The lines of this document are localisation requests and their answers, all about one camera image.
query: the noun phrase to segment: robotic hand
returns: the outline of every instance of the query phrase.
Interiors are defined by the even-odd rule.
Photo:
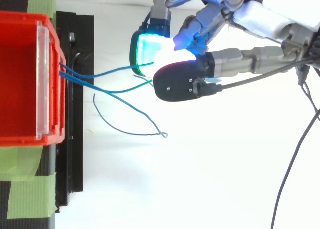
[[[148,34],[169,38],[170,8],[189,1],[153,0],[154,6],[149,16],[132,37],[131,65],[139,65],[136,60],[139,37]],[[318,11],[320,0],[202,1],[206,7],[196,16],[188,17],[173,39],[176,51],[188,50],[196,56],[196,60],[170,64],[155,74],[155,92],[160,99],[168,102],[194,100],[246,84],[229,87],[208,84],[208,78],[235,77],[238,73],[262,74],[263,78],[293,67],[297,67],[299,85],[302,86],[310,66],[319,67],[320,16],[313,12]],[[253,36],[268,38],[281,46],[207,52],[207,45],[226,24]]]

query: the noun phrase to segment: green tape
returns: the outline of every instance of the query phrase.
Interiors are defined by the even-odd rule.
[[[29,0],[28,13],[47,14],[56,25],[56,0]]]
[[[11,183],[7,219],[50,218],[56,210],[56,174]]]
[[[0,182],[30,182],[40,165],[43,147],[0,147]]]

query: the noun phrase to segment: white background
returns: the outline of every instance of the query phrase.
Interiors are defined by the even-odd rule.
[[[130,42],[150,9],[57,1],[57,10],[95,16],[95,73],[129,65]],[[172,11],[172,35],[192,10]],[[226,27],[210,45],[272,45]],[[227,84],[250,75],[225,80]],[[319,78],[309,86],[317,105]],[[131,71],[98,78],[107,90],[140,84]],[[216,96],[183,103],[157,99],[151,86],[121,95],[148,113],[169,138],[121,134],[99,117],[85,89],[84,192],[71,195],[57,229],[268,229],[279,187],[314,110],[294,70]],[[129,107],[97,93],[114,126],[154,133]],[[276,229],[320,228],[319,122],[305,140],[280,201]]]

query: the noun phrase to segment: red plastic bin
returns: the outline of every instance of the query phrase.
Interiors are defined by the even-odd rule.
[[[66,63],[44,14],[0,11],[0,147],[65,139]]]

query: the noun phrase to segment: blue light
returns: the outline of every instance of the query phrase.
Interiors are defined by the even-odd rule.
[[[190,51],[175,51],[173,39],[151,34],[143,34],[138,39],[137,64],[143,65],[154,62],[153,65],[139,68],[140,73],[145,77],[153,78],[158,70],[167,65],[196,59],[196,56]]]
[[[153,34],[142,34],[139,36],[136,50],[136,62],[138,65],[153,63],[159,52],[173,52],[175,43],[172,39],[164,36]],[[150,66],[139,68],[139,71],[145,76],[150,77],[152,74]]]

